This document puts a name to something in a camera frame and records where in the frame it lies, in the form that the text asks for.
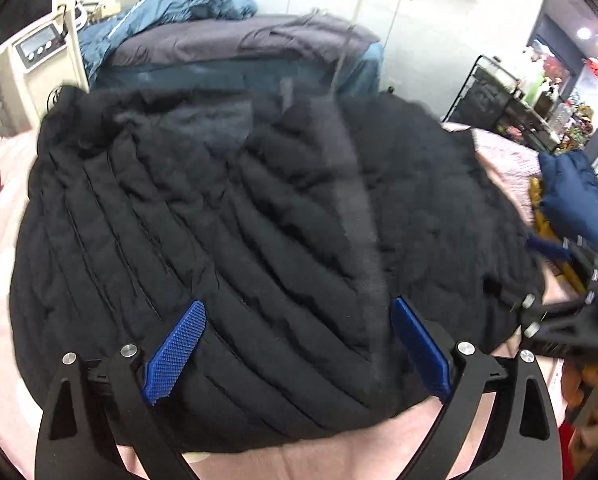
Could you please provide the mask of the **white machine with screen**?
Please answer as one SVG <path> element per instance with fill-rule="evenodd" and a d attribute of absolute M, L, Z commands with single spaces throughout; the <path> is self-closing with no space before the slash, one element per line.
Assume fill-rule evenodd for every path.
<path fill-rule="evenodd" d="M 90 90 L 78 29 L 84 12 L 60 0 L 8 0 L 0 12 L 0 125 L 41 125 L 64 87 Z"/>

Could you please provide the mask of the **black metal cart rack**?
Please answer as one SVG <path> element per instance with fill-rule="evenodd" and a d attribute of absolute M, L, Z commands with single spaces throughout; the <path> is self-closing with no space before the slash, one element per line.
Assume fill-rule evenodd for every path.
<path fill-rule="evenodd" d="M 497 133 L 536 152 L 554 154 L 557 133 L 524 100 L 520 81 L 498 58 L 479 55 L 442 118 Z"/>

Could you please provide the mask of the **navy blue garment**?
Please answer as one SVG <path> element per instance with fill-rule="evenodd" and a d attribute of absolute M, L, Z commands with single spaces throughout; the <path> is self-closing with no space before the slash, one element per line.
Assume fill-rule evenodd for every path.
<path fill-rule="evenodd" d="M 598 252 L 598 177 L 581 150 L 540 153 L 540 209 L 560 237 L 581 236 Z"/>

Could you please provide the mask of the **blue crumpled blanket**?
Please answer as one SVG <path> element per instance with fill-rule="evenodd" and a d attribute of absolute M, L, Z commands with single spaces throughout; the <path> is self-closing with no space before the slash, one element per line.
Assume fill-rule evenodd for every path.
<path fill-rule="evenodd" d="M 78 44 L 91 84 L 125 40 L 161 25 L 202 20 L 242 21 L 259 10 L 255 0 L 138 0 L 130 9 L 84 26 Z"/>

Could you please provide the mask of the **black quilted jacket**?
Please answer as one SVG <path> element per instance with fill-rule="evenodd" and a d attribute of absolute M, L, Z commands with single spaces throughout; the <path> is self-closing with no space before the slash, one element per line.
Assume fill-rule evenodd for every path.
<path fill-rule="evenodd" d="M 423 400 L 389 307 L 491 352 L 541 296 L 516 207 L 468 132 L 386 93 L 337 99 L 67 87 L 42 121 L 9 307 L 43 403 L 61 357 L 207 325 L 157 414 L 182 451 L 371 427 Z"/>

